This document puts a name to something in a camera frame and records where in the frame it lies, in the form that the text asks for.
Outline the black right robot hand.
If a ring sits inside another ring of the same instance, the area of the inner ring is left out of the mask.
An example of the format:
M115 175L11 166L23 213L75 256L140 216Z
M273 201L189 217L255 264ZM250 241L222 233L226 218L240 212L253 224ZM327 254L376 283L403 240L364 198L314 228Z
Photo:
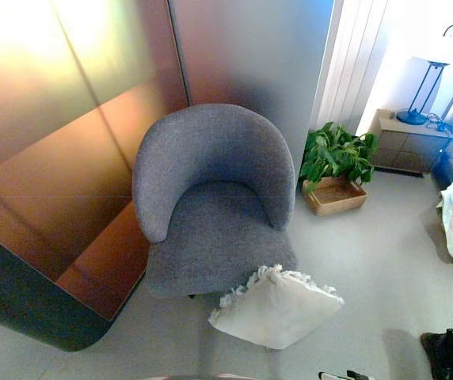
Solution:
M347 370L345 374L330 374L325 371L318 373L319 380L372 380L373 377L355 372L354 370Z

